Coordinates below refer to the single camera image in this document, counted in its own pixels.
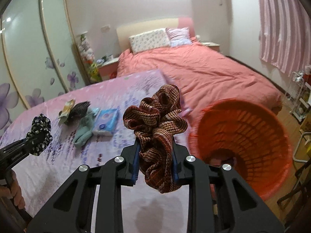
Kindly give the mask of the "person's left hand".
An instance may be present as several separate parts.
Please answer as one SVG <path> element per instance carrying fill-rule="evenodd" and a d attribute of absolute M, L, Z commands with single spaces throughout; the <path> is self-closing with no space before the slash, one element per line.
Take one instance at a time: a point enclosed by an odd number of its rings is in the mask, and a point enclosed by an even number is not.
<path fill-rule="evenodd" d="M 4 186 L 1 186 L 1 192 L 0 196 L 8 198 L 8 199 L 13 199 L 14 205 L 18 207 L 18 209 L 24 209 L 25 208 L 25 200 L 22 196 L 22 190 L 21 187 L 19 186 L 16 173 L 14 170 L 11 170 L 12 174 L 12 179 L 13 182 L 10 186 L 10 188 L 6 188 Z"/>

